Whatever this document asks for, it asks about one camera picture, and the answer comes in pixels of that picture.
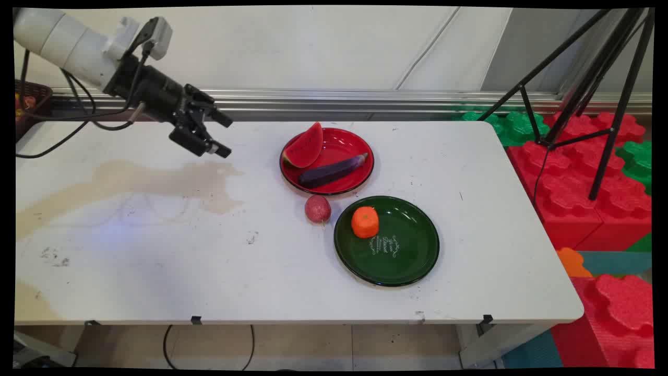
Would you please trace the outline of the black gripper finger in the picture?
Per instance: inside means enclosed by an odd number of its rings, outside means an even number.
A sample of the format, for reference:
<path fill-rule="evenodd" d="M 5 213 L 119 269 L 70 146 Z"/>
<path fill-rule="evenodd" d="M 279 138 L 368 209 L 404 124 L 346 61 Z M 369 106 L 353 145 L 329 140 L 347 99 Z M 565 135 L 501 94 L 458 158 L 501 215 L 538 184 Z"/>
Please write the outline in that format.
<path fill-rule="evenodd" d="M 214 105 L 207 107 L 206 109 L 206 118 L 208 121 L 217 122 L 218 124 L 228 128 L 232 125 L 233 119 L 227 116 L 222 112 L 222 110 L 217 109 Z"/>
<path fill-rule="evenodd" d="M 203 125 L 195 125 L 194 128 L 184 125 L 175 126 L 169 134 L 169 139 L 198 157 L 209 153 L 226 159 L 232 153 L 231 148 L 212 138 Z"/>

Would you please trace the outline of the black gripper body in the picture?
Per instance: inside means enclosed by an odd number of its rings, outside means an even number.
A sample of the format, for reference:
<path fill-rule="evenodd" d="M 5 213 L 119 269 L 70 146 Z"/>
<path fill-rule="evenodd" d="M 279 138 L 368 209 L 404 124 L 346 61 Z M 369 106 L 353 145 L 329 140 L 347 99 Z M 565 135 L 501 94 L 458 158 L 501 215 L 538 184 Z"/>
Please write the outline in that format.
<path fill-rule="evenodd" d="M 143 103 L 147 116 L 173 126 L 186 125 L 190 116 L 216 119 L 212 97 L 190 84 L 182 86 L 152 66 L 143 65 L 135 78 L 139 66 L 135 55 L 123 57 L 103 92 L 120 96 L 133 109 Z"/>

